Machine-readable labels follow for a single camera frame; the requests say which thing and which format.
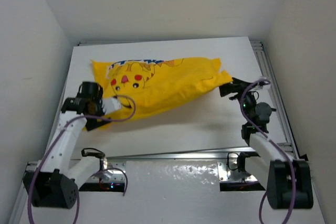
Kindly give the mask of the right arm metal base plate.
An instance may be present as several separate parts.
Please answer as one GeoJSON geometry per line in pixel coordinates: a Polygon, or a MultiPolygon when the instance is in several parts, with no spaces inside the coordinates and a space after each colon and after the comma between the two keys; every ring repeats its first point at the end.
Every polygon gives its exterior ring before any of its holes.
{"type": "Polygon", "coordinates": [[[219,188],[221,192],[229,191],[265,191],[259,181],[247,172],[239,172],[236,161],[219,160],[217,162],[219,188]]]}

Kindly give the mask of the yellow pillowcase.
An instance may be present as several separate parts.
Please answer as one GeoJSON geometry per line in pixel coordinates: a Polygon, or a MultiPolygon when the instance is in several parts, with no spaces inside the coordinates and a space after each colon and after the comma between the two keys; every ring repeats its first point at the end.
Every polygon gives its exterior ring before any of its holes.
{"type": "Polygon", "coordinates": [[[135,121],[175,109],[233,80],[221,69],[219,58],[92,60],[91,65],[103,97],[117,98],[122,106],[105,115],[113,122],[102,126],[103,131],[118,120],[135,121]]]}

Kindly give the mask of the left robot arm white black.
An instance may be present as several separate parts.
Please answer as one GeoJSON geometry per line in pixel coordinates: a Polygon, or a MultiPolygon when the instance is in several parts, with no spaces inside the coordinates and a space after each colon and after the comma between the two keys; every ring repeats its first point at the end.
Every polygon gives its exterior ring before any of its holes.
{"type": "Polygon", "coordinates": [[[49,149],[36,170],[23,178],[30,207],[72,208],[89,171],[99,170],[97,157],[84,157],[73,168],[69,163],[82,129],[90,131],[104,124],[98,121],[104,115],[102,95],[101,85],[84,81],[74,98],[65,99],[49,149]]]}

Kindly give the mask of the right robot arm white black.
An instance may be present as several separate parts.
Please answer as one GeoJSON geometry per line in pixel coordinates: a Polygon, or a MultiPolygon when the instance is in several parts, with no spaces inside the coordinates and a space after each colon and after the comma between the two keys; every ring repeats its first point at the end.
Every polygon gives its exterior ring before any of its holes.
{"type": "Polygon", "coordinates": [[[239,154],[237,169],[259,181],[272,209],[311,209],[313,191],[307,161],[291,157],[271,139],[267,125],[276,109],[255,98],[257,90],[269,87],[266,78],[252,83],[234,78],[219,87],[221,97],[239,102],[246,119],[241,137],[253,149],[251,153],[239,154]]]}

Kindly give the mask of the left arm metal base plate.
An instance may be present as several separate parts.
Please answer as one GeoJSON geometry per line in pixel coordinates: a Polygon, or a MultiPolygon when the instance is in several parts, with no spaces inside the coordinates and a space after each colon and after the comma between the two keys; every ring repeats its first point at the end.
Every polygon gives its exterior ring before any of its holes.
{"type": "Polygon", "coordinates": [[[79,189],[86,192],[125,193],[128,179],[126,162],[108,162],[109,170],[102,174],[91,176],[79,189]]]}

